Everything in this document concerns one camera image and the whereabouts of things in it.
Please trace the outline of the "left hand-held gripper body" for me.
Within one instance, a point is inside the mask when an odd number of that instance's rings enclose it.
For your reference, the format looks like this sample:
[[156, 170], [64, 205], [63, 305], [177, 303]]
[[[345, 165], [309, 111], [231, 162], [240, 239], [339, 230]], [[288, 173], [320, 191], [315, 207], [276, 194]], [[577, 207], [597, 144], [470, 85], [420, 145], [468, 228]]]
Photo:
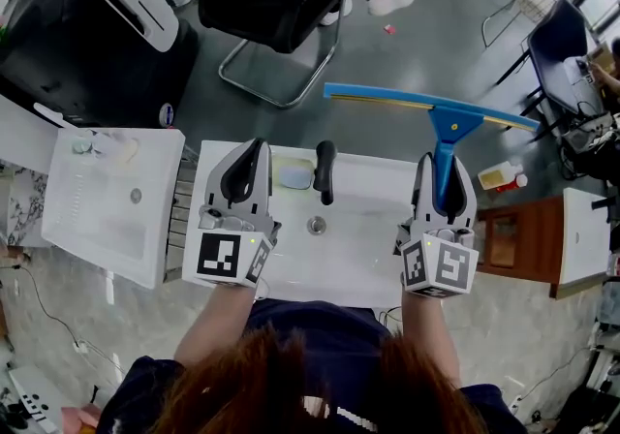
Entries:
[[268, 214], [252, 222], [248, 216], [202, 206], [198, 225], [186, 233], [182, 279], [207, 287], [255, 289], [281, 227]]

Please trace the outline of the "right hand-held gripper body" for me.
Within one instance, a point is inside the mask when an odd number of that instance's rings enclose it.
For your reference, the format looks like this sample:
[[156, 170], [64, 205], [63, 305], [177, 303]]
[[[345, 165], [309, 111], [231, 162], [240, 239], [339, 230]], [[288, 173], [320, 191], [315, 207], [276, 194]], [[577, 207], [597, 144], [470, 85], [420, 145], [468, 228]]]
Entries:
[[469, 228], [430, 229], [414, 219], [399, 225], [395, 255], [402, 261], [403, 290], [437, 299], [468, 294], [479, 260], [474, 240]]

